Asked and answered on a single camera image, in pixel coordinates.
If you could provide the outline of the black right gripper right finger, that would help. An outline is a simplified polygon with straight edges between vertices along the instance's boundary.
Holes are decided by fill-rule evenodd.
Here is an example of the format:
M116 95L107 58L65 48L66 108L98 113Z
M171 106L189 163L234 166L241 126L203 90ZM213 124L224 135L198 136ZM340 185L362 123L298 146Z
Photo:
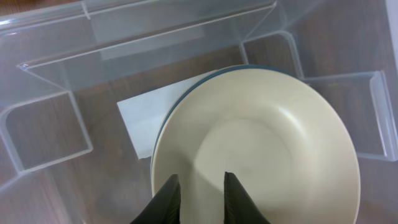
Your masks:
M270 224L232 172L224 173L224 224Z

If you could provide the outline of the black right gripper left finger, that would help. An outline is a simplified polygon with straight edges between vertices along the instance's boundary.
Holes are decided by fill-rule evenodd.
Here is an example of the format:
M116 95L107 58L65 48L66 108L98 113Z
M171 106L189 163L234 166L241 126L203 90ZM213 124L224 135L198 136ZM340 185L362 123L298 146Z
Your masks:
M180 224L181 186L171 175L131 224Z

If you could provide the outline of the cream plastic bowl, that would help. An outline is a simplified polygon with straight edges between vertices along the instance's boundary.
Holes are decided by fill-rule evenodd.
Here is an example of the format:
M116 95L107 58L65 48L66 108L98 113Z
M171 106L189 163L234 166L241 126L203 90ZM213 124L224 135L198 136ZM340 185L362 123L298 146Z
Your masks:
M222 223L224 173L271 223L354 223L358 159L331 105L279 72L228 72L194 89L166 124L152 192L177 174L182 223Z

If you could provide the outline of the blue plastic bowl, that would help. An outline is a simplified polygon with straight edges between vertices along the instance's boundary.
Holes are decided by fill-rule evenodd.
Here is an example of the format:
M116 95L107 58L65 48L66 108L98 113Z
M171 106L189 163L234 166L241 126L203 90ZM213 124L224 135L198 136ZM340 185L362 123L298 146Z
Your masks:
M157 137L155 139L155 146L153 147L152 150L152 155L151 155L151 163L154 162L155 160L155 156L157 154L157 146L158 146L158 142L159 139L161 138L162 132L166 126L166 124L168 123L172 113L176 110L177 106L187 97L187 95L189 93L191 93L194 89L198 88L200 85L204 84L205 82L207 82L208 80L211 80L214 77L220 76L222 74L228 73L228 72L233 72L233 71L237 71L237 70L245 70L245 69L260 69L260 70L270 70L273 72L279 72L282 73L283 75L289 75L285 72L283 72L280 69L277 68L273 68L273 67L267 67L264 65L255 65L255 64L249 64L249 65L234 65L234 66L230 66L230 67L226 67L226 68L222 68L220 70L217 70L215 72L211 72L209 75L205 76L204 78L200 79L199 81L197 81L196 83L194 83L192 86L190 86L189 88L187 88L178 98L177 100L171 105L170 109L168 110L168 112L166 113L163 121L161 122L159 131L157 133Z

